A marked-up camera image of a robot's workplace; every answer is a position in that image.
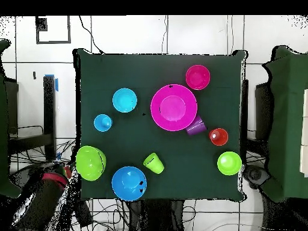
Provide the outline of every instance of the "light blue cup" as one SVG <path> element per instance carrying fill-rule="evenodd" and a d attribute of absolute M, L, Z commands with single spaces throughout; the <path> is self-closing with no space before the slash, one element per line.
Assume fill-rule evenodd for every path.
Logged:
<path fill-rule="evenodd" d="M 112 103 L 117 111 L 130 112 L 136 107 L 137 96 L 129 88 L 121 88 L 114 93 Z"/>
<path fill-rule="evenodd" d="M 106 114 L 99 114 L 94 119 L 94 127 L 101 132 L 107 131 L 112 126 L 111 118 Z"/>

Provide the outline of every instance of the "green bowl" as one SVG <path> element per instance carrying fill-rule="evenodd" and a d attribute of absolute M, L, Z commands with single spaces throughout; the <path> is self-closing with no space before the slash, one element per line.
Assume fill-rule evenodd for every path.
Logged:
<path fill-rule="evenodd" d="M 76 155 L 76 170 L 85 180 L 97 180 L 106 168 L 106 156 L 97 148 L 82 146 Z"/>
<path fill-rule="evenodd" d="M 234 175 L 241 169 L 242 160 L 235 152 L 224 152 L 218 158 L 217 167 L 222 174 Z"/>

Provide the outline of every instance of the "purple cup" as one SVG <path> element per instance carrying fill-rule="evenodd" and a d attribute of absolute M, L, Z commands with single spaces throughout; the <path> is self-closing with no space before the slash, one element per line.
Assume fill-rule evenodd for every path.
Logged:
<path fill-rule="evenodd" d="M 199 115 L 197 115 L 195 119 L 192 121 L 192 123 L 185 129 L 188 135 L 195 135 L 207 130 L 205 124 L 203 123 L 203 120 L 200 118 Z"/>

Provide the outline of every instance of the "pink bowl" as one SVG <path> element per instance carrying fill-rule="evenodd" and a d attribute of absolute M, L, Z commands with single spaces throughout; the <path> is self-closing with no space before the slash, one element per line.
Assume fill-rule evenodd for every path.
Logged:
<path fill-rule="evenodd" d="M 168 131 L 178 131 L 187 128 L 195 119 L 197 101 L 188 88 L 170 84 L 155 93 L 150 109 L 158 126 Z"/>
<path fill-rule="evenodd" d="M 186 72 L 186 82 L 193 90 L 202 90 L 209 84 L 209 70 L 201 65 L 191 66 Z"/>

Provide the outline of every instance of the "green cup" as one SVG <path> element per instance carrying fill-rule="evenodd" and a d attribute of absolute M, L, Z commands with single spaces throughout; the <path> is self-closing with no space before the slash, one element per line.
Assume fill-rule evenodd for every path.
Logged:
<path fill-rule="evenodd" d="M 82 146 L 76 155 L 76 170 L 85 180 L 97 180 L 106 169 L 106 156 L 92 146 Z"/>
<path fill-rule="evenodd" d="M 143 165 L 156 174 L 160 174 L 164 170 L 164 165 L 155 152 L 143 161 Z"/>
<path fill-rule="evenodd" d="M 222 174 L 234 175 L 242 167 L 241 157 L 235 152 L 224 152 L 218 158 L 217 167 Z"/>

